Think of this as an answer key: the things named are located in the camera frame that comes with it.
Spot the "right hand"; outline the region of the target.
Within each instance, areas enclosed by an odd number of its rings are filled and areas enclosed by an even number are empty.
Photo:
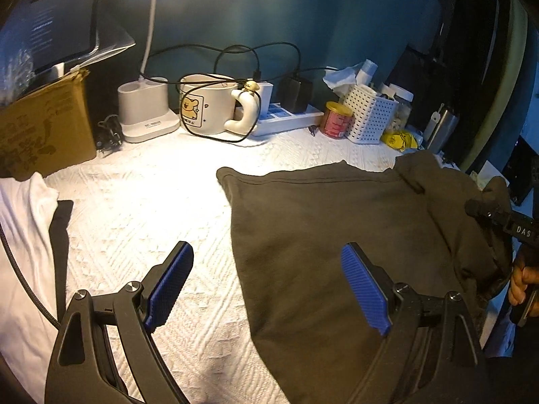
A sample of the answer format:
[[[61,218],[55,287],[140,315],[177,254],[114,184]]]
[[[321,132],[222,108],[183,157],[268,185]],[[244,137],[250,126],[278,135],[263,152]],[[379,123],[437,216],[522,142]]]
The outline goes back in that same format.
[[[512,306],[522,305],[528,298],[528,286],[538,285],[538,268],[525,263],[522,256],[517,256],[513,262],[510,287],[508,289],[509,302]]]

